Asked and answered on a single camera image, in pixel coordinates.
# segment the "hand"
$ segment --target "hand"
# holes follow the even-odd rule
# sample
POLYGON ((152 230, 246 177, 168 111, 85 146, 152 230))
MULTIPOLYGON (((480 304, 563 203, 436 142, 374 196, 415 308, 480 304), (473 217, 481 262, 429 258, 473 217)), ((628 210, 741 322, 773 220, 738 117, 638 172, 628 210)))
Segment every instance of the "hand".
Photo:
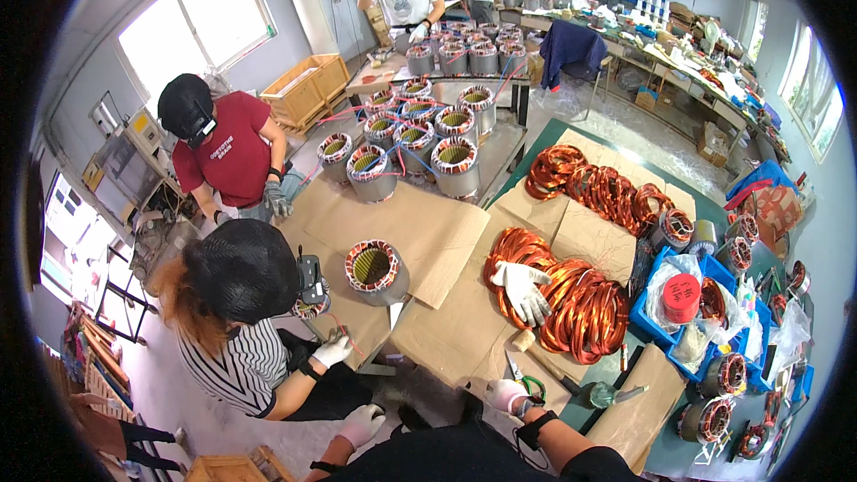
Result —
POLYGON ((487 383, 485 402, 506 413, 512 412, 512 402, 530 396, 524 386, 514 380, 491 380, 487 383))
POLYGON ((347 439, 354 450, 366 445, 380 430, 380 426, 387 420, 382 415, 384 410, 375 404, 360 406, 345 417, 345 426, 337 436, 347 439))
POLYGON ((351 346, 348 336, 342 336, 337 341, 322 344, 313 352, 313 357, 329 369, 337 363, 345 361, 345 358, 350 356, 353 351, 354 347, 351 346))
POLYGON ((262 199, 265 201, 265 207, 273 210, 275 217, 285 218, 291 216, 291 201, 285 197, 277 181, 269 180, 265 182, 265 191, 262 193, 262 199))
POLYGON ((550 283, 550 275, 526 264, 498 261, 497 273, 491 276, 491 283, 506 288, 513 310, 531 328, 537 324, 544 325, 544 317, 550 316, 551 309, 535 283, 550 283))
POLYGON ((427 34, 429 33, 429 29, 426 27, 425 23, 420 23, 420 26, 414 28, 414 31, 411 33, 411 43, 420 43, 422 42, 427 34))

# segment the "white glove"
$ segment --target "white glove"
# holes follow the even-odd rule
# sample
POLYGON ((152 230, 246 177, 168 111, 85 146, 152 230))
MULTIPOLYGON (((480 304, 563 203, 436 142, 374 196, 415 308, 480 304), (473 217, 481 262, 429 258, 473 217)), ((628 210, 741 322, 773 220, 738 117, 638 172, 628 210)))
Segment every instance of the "white glove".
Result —
POLYGON ((429 29, 426 28, 425 23, 420 23, 420 26, 414 28, 414 31, 411 33, 411 43, 420 43, 422 42, 429 33, 429 29))
POLYGON ((354 347, 348 340, 348 336, 341 336, 337 341, 326 342, 313 352, 313 357, 329 369, 337 363, 345 361, 345 358, 354 351, 354 347))
POLYGON ((380 430, 380 426, 387 420, 382 415, 384 410, 375 404, 360 406, 345 417, 345 425, 337 436, 347 439, 354 450, 366 445, 370 439, 380 430))
POLYGON ((512 412, 512 402, 530 396, 523 385, 514 380, 491 380, 487 383, 485 402, 500 411, 512 412))
POLYGON ((521 320, 531 328, 544 325, 544 317, 550 316, 550 305, 535 283, 547 285, 550 275, 526 264, 516 262, 497 262, 497 273, 491 276, 491 283, 506 288, 509 303, 521 320))

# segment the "orange hair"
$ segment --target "orange hair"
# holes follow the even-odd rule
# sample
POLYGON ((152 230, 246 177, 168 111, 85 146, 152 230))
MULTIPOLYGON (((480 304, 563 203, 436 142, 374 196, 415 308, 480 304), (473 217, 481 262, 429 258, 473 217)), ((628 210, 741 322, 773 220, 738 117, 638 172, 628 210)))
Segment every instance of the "orange hair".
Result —
POLYGON ((155 272, 152 288, 163 307, 168 328, 178 328, 212 358, 226 345, 226 321, 200 313, 200 297, 191 287, 184 254, 165 262, 155 272))

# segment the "wooden mallet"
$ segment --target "wooden mallet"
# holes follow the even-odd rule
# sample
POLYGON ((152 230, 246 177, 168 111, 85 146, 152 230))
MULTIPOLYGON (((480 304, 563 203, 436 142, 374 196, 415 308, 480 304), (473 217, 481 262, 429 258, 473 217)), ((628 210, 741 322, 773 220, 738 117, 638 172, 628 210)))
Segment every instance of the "wooden mallet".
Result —
MULTIPOLYGON (((512 341, 512 346, 519 352, 527 352, 527 350, 533 346, 533 342, 535 342, 535 340, 535 334, 533 334, 529 329, 525 329, 515 337, 515 340, 512 341)), ((553 361, 548 359, 548 356, 545 353, 539 352, 538 350, 530 350, 530 352, 527 353, 530 354, 533 359, 538 361, 545 370, 550 372, 550 374, 556 378, 562 386, 572 394, 572 396, 580 395, 580 386, 574 383, 571 378, 566 376, 565 372, 563 372, 560 367, 556 366, 553 361)))

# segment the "scissors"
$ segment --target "scissors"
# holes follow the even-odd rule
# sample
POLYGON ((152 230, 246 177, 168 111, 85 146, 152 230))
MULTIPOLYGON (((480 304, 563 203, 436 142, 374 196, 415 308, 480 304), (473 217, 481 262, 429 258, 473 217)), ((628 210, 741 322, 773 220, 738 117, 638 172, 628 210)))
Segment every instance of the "scissors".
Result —
POLYGON ((512 358, 512 353, 508 350, 506 350, 506 359, 508 359, 509 368, 512 370, 512 378, 516 382, 524 386, 524 389, 527 390, 528 395, 533 395, 532 386, 536 385, 539 389, 539 392, 538 395, 533 396, 538 396, 539 398, 541 398, 541 400, 545 400, 548 398, 548 391, 545 390, 544 383, 531 376, 525 376, 524 373, 521 372, 520 367, 518 367, 518 364, 515 363, 515 360, 512 358))

